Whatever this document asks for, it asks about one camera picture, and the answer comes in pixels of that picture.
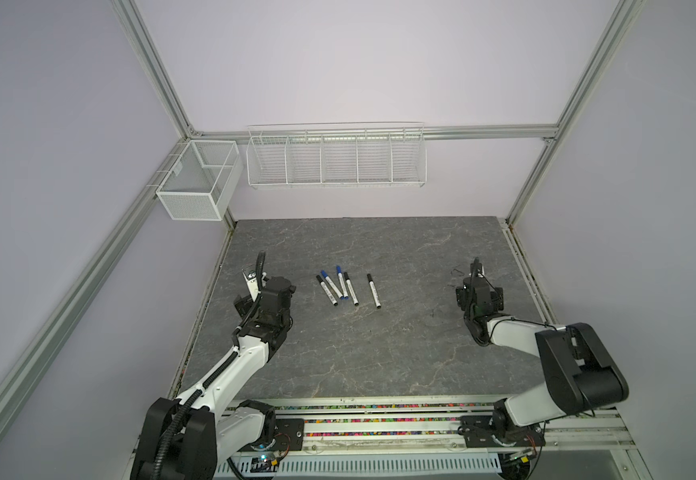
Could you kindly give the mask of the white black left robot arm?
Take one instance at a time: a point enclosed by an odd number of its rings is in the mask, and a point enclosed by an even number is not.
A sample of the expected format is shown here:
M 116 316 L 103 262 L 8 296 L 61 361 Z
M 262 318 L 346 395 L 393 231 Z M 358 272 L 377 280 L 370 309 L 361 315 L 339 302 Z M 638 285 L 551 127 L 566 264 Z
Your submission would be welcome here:
M 246 276 L 249 294 L 234 300 L 241 316 L 231 348 L 196 383 L 148 409 L 131 468 L 132 479 L 212 479 L 220 463 L 242 448 L 270 445 L 276 436 L 273 406 L 246 400 L 224 412 L 245 384 L 272 359 L 293 326 L 296 287 L 265 274 L 261 251 Z

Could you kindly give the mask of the white marker pen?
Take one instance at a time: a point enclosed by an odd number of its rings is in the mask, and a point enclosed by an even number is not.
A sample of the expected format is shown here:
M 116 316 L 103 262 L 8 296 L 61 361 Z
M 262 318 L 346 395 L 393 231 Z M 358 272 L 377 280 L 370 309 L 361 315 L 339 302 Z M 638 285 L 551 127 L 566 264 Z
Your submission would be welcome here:
M 330 288 L 327 286 L 325 279 L 321 275 L 316 275 L 316 279 L 319 282 L 319 285 L 321 286 L 322 290 L 329 298 L 331 304 L 333 306 L 338 306 L 338 300 L 336 299 Z
M 372 299 L 373 299 L 375 307 L 377 309 L 382 308 L 382 303 L 381 303 L 381 300 L 379 297 L 379 292 L 377 290 L 376 283 L 375 283 L 374 278 L 373 278 L 371 273 L 367 274 L 367 281 L 368 281 L 368 285 L 369 285 L 369 288 L 370 288 L 370 291 L 372 294 Z
M 360 305 L 360 301 L 359 301 L 359 298 L 357 296 L 356 290 L 353 286 L 353 282 L 350 278 L 350 275 L 348 274 L 348 272 L 344 272 L 343 275 L 344 275 L 344 279 L 345 279 L 345 283 L 346 283 L 346 287 L 347 287 L 349 296 L 350 296 L 353 304 L 355 306 Z

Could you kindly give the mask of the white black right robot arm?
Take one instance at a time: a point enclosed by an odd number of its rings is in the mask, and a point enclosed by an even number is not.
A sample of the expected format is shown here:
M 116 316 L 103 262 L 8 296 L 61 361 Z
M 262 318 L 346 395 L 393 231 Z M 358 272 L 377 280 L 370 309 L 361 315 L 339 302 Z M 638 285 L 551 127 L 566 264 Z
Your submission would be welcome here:
M 595 329 L 587 323 L 552 325 L 504 312 L 503 289 L 486 277 L 476 258 L 455 289 L 464 323 L 482 346 L 508 347 L 537 357 L 544 380 L 494 403 L 492 414 L 466 416 L 458 433 L 478 446 L 539 445 L 539 427 L 628 399 L 629 385 Z

